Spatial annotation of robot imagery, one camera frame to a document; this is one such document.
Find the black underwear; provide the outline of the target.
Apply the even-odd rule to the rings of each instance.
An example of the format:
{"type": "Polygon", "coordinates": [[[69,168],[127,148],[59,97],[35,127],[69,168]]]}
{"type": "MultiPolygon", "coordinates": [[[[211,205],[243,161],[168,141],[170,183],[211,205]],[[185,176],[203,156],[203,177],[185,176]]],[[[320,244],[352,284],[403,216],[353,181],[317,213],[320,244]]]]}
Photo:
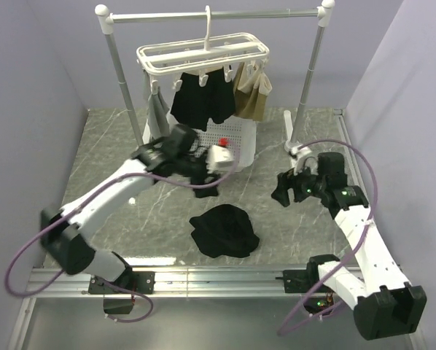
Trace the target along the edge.
{"type": "Polygon", "coordinates": [[[206,131],[209,119],[222,124],[234,115],[233,83],[225,81],[224,69],[210,71],[204,87],[199,85],[198,75],[183,73],[181,79],[182,87],[170,110],[177,122],[206,131]]]}
{"type": "Polygon", "coordinates": [[[260,244],[249,215],[234,205],[215,206],[192,217],[189,223],[193,227],[192,239],[199,251],[211,258],[246,258],[260,244]]]}

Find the white clip hanger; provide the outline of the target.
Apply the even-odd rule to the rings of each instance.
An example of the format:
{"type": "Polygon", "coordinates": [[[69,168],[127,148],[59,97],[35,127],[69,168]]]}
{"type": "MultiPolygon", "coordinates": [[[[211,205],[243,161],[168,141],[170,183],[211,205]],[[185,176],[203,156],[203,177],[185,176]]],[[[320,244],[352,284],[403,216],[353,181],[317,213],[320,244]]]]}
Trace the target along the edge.
{"type": "Polygon", "coordinates": [[[149,87],[153,95],[159,90],[158,78],[171,75],[173,90],[179,91],[183,81],[181,74],[198,73],[198,84],[206,86],[212,68],[223,68],[226,82],[233,78],[230,66],[234,63],[265,61],[269,48],[256,36],[236,33],[221,36],[211,35],[211,9],[205,8],[206,35],[203,39],[191,39],[162,44],[151,44],[136,50],[137,61],[149,76],[149,87]]]}

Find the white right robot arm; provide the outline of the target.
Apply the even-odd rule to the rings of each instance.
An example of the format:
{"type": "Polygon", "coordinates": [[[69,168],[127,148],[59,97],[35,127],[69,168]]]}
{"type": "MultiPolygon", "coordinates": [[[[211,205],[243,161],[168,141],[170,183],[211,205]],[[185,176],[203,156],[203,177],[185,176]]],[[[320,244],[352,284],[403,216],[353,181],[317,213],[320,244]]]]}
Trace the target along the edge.
{"type": "Polygon", "coordinates": [[[427,302],[424,289],[410,283],[389,253],[365,194],[348,184],[344,156],[323,152],[317,165],[316,173],[297,166],[278,174],[271,197],[284,207],[291,201],[318,198],[346,237],[362,277],[357,278],[333,254],[311,257],[305,270],[308,293],[328,288],[337,294],[353,311],[365,340],[414,333],[427,302]]]}

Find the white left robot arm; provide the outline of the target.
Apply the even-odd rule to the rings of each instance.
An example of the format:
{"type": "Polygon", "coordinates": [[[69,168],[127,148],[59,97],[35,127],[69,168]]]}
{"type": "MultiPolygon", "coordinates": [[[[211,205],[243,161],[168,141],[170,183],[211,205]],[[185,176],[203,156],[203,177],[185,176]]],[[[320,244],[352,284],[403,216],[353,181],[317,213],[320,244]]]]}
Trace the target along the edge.
{"type": "Polygon", "coordinates": [[[203,151],[194,146],[198,134],[186,125],[175,125],[168,136],[141,145],[110,177],[81,198],[61,208],[41,212],[44,234],[41,247],[67,275],[89,273],[105,280],[116,293],[131,288],[132,267],[116,252],[90,243],[107,218],[129,199],[158,182],[170,182],[173,175],[189,181],[195,196],[218,194],[221,171],[234,163],[234,154],[221,142],[203,151]]]}

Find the hanging black underwear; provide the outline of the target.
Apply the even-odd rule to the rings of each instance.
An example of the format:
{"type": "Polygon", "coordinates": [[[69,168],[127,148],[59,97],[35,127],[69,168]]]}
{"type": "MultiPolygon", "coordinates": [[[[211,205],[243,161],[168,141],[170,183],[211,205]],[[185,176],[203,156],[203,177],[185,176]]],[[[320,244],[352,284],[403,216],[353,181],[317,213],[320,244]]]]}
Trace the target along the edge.
{"type": "Polygon", "coordinates": [[[222,124],[234,115],[233,83],[225,81],[224,69],[210,71],[204,87],[199,85],[198,75],[183,73],[181,79],[182,87],[170,110],[177,122],[206,131],[209,119],[222,124]]]}

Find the hanging grey underwear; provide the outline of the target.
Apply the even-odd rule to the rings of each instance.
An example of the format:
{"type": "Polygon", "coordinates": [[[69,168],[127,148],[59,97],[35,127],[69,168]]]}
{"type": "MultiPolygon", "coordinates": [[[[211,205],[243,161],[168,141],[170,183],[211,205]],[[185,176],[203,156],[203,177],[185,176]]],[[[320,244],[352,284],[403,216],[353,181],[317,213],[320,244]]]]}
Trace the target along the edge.
{"type": "Polygon", "coordinates": [[[170,110],[163,98],[159,85],[154,85],[154,80],[143,70],[144,73],[144,98],[147,102],[147,124],[150,137],[153,141],[170,134],[170,125],[167,121],[167,114],[170,110]]]}

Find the hanging beige underwear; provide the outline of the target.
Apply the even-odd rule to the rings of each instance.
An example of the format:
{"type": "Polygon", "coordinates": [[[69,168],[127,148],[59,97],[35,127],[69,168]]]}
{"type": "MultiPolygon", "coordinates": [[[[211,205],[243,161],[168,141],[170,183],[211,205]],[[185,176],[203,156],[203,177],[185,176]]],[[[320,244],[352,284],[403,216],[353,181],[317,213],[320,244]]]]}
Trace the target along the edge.
{"type": "Polygon", "coordinates": [[[251,74],[247,71],[247,63],[241,63],[233,80],[236,117],[262,122],[265,105],[273,86],[265,71],[255,61],[250,63],[251,74]]]}

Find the white perforated plastic basket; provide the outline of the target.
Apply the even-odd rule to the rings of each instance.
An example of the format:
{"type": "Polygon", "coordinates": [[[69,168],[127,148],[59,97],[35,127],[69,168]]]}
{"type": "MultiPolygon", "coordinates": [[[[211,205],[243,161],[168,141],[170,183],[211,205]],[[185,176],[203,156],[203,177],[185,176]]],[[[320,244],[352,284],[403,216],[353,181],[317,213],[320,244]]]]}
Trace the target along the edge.
{"type": "Polygon", "coordinates": [[[238,148],[239,164],[237,171],[241,171],[253,164],[257,143],[257,123],[255,121],[232,116],[222,124],[216,124],[209,119],[206,131],[195,129],[195,132],[199,138],[196,146],[201,146],[198,153],[211,145],[222,144],[222,140],[226,139],[228,141],[227,148],[232,150],[234,155],[235,148],[238,148]]]}

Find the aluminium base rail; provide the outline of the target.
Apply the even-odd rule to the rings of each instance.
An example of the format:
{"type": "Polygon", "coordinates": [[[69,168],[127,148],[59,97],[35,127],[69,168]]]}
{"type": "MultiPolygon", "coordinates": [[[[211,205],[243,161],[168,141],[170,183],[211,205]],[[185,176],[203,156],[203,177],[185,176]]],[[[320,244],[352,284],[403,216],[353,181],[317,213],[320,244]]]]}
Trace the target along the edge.
{"type": "MultiPolygon", "coordinates": [[[[144,279],[149,298],[281,298],[303,295],[286,293],[283,271],[304,271],[304,265],[267,266],[144,266],[134,269],[144,279]]],[[[58,270],[36,268],[31,272],[26,291],[34,291],[50,281],[58,270]]],[[[129,294],[93,294],[96,282],[90,274],[62,275],[35,298],[122,298],[129,294]]]]}

